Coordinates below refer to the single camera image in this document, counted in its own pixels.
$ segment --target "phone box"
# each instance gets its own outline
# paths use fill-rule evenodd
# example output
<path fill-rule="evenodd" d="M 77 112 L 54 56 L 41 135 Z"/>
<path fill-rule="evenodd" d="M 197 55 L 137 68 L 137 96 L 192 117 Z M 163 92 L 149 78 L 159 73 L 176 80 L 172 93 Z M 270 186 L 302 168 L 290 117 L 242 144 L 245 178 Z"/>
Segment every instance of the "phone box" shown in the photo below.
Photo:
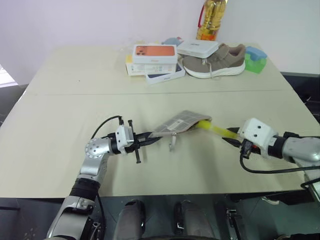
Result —
<path fill-rule="evenodd" d="M 177 47 L 178 54 L 206 59 L 219 48 L 217 41 L 185 40 Z"/>
<path fill-rule="evenodd" d="M 157 84 L 157 83 L 166 82 L 172 79 L 181 78 L 185 74 L 186 74 L 186 71 L 184 67 L 178 62 L 176 64 L 175 73 L 149 74 L 149 75 L 145 75 L 145 79 L 148 84 Z"/>
<path fill-rule="evenodd" d="M 132 61 L 132 55 L 125 57 L 125 66 L 129 76 L 173 74 L 176 72 L 176 64 L 136 64 Z"/>
<path fill-rule="evenodd" d="M 132 61 L 134 64 L 177 64 L 176 45 L 135 45 Z"/>

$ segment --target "orange phone image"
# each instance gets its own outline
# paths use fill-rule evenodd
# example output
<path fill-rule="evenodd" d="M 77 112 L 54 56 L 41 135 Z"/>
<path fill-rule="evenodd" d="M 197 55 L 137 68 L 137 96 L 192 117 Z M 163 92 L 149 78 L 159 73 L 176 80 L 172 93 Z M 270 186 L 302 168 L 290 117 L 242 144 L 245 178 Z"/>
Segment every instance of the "orange phone image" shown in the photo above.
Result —
<path fill-rule="evenodd" d="M 136 46 L 135 54 L 138 56 L 174 56 L 173 46 Z"/>

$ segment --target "beige table surface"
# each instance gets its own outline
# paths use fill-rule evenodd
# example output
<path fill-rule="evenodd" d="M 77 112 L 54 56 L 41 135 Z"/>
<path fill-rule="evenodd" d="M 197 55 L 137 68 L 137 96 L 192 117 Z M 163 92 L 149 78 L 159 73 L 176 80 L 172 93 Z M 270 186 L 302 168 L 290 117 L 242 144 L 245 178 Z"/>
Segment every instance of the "beige table surface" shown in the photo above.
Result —
<path fill-rule="evenodd" d="M 260 74 L 244 71 L 236 77 L 223 76 L 214 80 L 186 75 L 174 81 L 148 85 L 144 76 L 127 75 L 124 64 L 127 52 L 127 48 L 119 47 L 59 48 L 47 59 L 26 91 L 38 95 L 116 95 L 292 89 L 270 59 Z"/>
<path fill-rule="evenodd" d="M 319 135 L 320 128 L 292 90 L 173 94 L 36 95 L 26 93 L 0 128 L 0 197 L 63 198 L 84 160 L 84 146 L 106 118 L 132 119 L 137 133 L 150 131 L 182 110 L 210 115 L 218 126 L 241 126 L 256 117 L 283 134 Z M 100 136 L 113 132 L 107 124 Z M 303 174 L 252 174 L 239 164 L 239 149 L 205 130 L 169 139 L 134 154 L 112 156 L 102 196 L 250 193 L 299 189 Z M 294 167 L 252 154 L 254 169 Z"/>

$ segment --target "green sponge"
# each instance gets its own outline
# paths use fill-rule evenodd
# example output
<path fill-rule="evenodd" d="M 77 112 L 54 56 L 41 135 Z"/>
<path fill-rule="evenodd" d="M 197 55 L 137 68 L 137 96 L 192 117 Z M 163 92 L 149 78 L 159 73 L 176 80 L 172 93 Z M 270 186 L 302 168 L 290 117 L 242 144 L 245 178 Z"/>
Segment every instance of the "green sponge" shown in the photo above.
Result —
<path fill-rule="evenodd" d="M 245 70 L 254 72 L 256 74 L 259 74 L 262 71 L 262 69 L 264 69 L 267 63 L 266 58 L 260 58 L 257 61 L 253 61 L 249 53 L 245 54 L 244 60 L 245 60 Z"/>

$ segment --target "yellow handle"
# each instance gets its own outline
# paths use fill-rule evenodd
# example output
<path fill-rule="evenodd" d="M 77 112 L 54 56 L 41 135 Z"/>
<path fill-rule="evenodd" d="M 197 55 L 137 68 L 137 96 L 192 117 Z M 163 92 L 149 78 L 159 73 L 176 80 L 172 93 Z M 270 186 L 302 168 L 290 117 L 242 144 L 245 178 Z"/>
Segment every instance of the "yellow handle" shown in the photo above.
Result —
<path fill-rule="evenodd" d="M 218 134 L 219 136 L 224 137 L 224 138 L 237 139 L 237 137 L 238 137 L 238 134 L 234 133 L 233 131 L 215 126 L 207 120 L 201 120 L 195 126 L 197 128 L 211 130 L 215 134 Z"/>

